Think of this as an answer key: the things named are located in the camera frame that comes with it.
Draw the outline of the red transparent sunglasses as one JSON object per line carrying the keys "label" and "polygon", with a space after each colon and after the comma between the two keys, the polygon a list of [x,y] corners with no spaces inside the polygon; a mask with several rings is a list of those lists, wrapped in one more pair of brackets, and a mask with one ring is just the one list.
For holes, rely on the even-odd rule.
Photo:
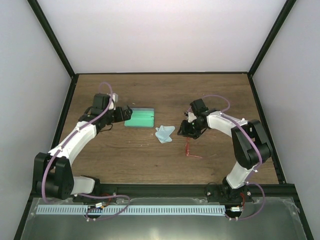
{"label": "red transparent sunglasses", "polygon": [[185,156],[186,157],[194,157],[194,158],[199,158],[201,159],[201,156],[194,155],[190,153],[190,140],[189,138],[186,139],[186,144],[185,144]]}

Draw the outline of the blue green glasses case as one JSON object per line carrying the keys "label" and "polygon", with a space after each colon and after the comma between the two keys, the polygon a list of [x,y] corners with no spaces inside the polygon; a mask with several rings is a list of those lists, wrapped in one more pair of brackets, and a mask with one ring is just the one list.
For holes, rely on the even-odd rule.
{"label": "blue green glasses case", "polygon": [[132,108],[132,115],[124,122],[125,127],[153,128],[155,110],[153,108]]}

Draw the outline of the light blue cleaning cloth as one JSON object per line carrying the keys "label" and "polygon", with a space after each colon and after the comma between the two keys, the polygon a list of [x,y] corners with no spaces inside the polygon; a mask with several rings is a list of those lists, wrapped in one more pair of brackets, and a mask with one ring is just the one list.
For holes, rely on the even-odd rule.
{"label": "light blue cleaning cloth", "polygon": [[161,144],[172,142],[171,134],[175,131],[174,126],[163,126],[155,128],[155,136]]}

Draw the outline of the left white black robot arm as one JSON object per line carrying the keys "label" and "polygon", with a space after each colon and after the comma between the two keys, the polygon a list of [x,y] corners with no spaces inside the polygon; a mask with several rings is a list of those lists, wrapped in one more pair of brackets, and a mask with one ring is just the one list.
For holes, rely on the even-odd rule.
{"label": "left white black robot arm", "polygon": [[40,152],[34,158],[32,189],[49,198],[65,200],[70,195],[84,194],[91,202],[97,202],[102,189],[99,180],[89,176],[74,176],[72,165],[83,148],[106,126],[131,119],[133,110],[125,105],[116,106],[115,93],[97,93],[93,103],[78,119],[67,137],[47,153]]}

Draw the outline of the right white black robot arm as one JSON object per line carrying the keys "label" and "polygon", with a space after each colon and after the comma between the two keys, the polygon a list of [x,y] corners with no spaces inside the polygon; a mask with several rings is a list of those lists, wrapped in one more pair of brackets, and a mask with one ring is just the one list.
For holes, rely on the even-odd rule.
{"label": "right white black robot arm", "polygon": [[220,191],[225,200],[232,202],[249,183],[251,176],[273,155],[273,148],[259,120],[239,119],[216,108],[209,109],[203,99],[190,103],[186,119],[177,134],[198,139],[206,130],[217,130],[232,139],[235,165],[223,179]]}

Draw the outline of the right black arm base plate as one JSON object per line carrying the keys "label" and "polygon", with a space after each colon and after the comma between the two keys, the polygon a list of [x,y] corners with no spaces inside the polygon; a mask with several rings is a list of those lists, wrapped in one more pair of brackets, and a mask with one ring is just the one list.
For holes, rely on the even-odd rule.
{"label": "right black arm base plate", "polygon": [[242,201],[252,201],[252,196],[248,195],[248,188],[246,186],[232,189],[224,184],[212,184],[210,182],[204,187],[204,195],[209,202],[236,204]]}

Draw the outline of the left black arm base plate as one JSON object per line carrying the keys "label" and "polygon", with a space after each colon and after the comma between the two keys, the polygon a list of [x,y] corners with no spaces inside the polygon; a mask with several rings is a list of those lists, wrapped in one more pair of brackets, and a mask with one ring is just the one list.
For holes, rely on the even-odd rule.
{"label": "left black arm base plate", "polygon": [[[118,188],[116,185],[113,184],[100,184],[97,187],[94,187],[93,192],[89,193],[88,195],[95,196],[95,197],[107,197],[113,196],[118,193]],[[97,199],[97,198],[90,198],[85,196],[73,196],[72,201],[74,203],[84,203],[88,205],[93,205],[100,202],[107,202],[107,203],[114,203],[116,201],[115,198],[110,199]]]}

